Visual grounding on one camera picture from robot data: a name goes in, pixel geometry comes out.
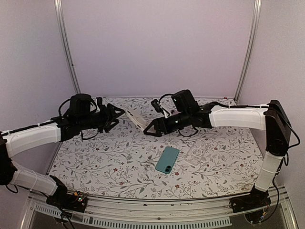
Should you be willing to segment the blue phone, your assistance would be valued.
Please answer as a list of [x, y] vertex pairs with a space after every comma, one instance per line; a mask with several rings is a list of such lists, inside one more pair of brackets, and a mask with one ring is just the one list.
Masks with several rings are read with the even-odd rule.
[[179, 149], [167, 146], [158, 160], [155, 169], [159, 172], [170, 174], [179, 152]]

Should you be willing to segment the clear phone case with ring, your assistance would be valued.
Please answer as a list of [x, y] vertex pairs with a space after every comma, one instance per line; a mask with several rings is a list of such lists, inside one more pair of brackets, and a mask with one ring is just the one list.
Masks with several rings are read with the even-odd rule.
[[197, 141], [185, 149], [183, 158], [190, 165], [198, 166], [203, 161], [206, 152], [206, 146], [203, 143]]

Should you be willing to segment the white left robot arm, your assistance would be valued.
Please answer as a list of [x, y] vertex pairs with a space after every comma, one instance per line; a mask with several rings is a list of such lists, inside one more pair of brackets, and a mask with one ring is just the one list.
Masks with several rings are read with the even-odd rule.
[[13, 162], [16, 155], [51, 143], [61, 143], [82, 135], [84, 130], [109, 132], [125, 111], [112, 104], [104, 105], [102, 98], [89, 94], [75, 94], [65, 100], [69, 107], [65, 113], [43, 123], [7, 130], [0, 134], [0, 184], [28, 188], [52, 196], [60, 207], [67, 207], [71, 197], [67, 187], [56, 177], [37, 173]]

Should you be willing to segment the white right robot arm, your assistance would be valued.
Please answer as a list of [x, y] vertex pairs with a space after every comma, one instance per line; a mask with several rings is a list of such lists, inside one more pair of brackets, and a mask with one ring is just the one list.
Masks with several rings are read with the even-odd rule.
[[288, 150], [292, 147], [290, 139], [294, 130], [281, 103], [271, 100], [260, 105], [225, 105], [220, 102], [200, 105], [190, 90], [181, 90], [170, 97], [178, 113], [152, 120], [144, 128], [144, 134], [161, 137], [191, 126], [195, 131], [199, 128], [248, 128], [265, 135], [263, 164], [253, 186], [254, 192], [246, 198], [250, 208], [264, 202], [264, 192], [272, 185], [282, 165], [289, 164]]

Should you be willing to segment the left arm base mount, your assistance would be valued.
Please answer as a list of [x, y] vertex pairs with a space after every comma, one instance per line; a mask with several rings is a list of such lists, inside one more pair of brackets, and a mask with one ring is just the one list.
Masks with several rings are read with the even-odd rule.
[[51, 178], [56, 182], [57, 189], [53, 195], [47, 197], [46, 203], [58, 209], [84, 213], [88, 203], [87, 194], [80, 191], [69, 194], [67, 187], [58, 178], [54, 176]]

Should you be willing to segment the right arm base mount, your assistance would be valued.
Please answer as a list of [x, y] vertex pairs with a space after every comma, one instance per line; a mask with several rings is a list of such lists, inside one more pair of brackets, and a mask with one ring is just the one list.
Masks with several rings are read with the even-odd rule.
[[233, 213], [237, 213], [264, 206], [267, 207], [270, 204], [271, 199], [268, 191], [260, 191], [253, 187], [249, 194], [231, 198], [228, 206], [233, 210]]

